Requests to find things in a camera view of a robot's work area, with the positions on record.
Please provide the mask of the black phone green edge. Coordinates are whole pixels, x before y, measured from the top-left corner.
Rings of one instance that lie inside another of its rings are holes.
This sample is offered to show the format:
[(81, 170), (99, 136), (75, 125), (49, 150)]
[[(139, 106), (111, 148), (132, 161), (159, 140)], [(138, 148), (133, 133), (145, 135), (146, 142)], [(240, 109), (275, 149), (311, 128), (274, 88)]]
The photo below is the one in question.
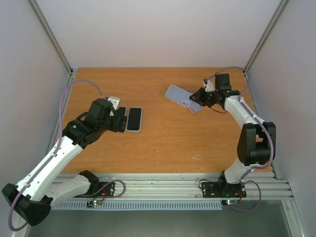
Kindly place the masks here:
[(126, 115), (126, 107), (119, 107), (117, 112), (121, 115)]

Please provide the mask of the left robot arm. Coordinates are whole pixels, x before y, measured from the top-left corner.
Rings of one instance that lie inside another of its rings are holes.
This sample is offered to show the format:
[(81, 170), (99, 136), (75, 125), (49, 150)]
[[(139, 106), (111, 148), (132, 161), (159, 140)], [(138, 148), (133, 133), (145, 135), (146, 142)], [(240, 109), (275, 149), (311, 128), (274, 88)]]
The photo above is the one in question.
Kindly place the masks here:
[(51, 151), (17, 184), (2, 189), (10, 205), (27, 224), (38, 225), (58, 204), (71, 198), (95, 198), (104, 192), (108, 182), (101, 183), (92, 172), (85, 170), (75, 178), (51, 186), (64, 167), (88, 145), (96, 142), (106, 131), (125, 131), (127, 117), (118, 111), (120, 99), (114, 96), (92, 102), (89, 111), (69, 122)]

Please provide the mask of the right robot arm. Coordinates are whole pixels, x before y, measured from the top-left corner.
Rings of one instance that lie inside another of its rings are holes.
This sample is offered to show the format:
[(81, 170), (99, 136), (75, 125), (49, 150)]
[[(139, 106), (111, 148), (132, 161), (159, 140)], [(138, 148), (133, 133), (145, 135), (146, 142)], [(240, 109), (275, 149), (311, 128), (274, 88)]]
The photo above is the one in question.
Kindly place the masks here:
[(237, 159), (222, 171), (216, 182), (202, 180), (200, 188), (205, 198), (246, 197), (243, 180), (256, 169), (266, 169), (275, 158), (276, 126), (256, 115), (246, 104), (242, 93), (233, 90), (229, 74), (215, 74), (215, 82), (204, 80), (204, 86), (190, 96), (203, 107), (220, 105), (241, 127), (237, 144)]

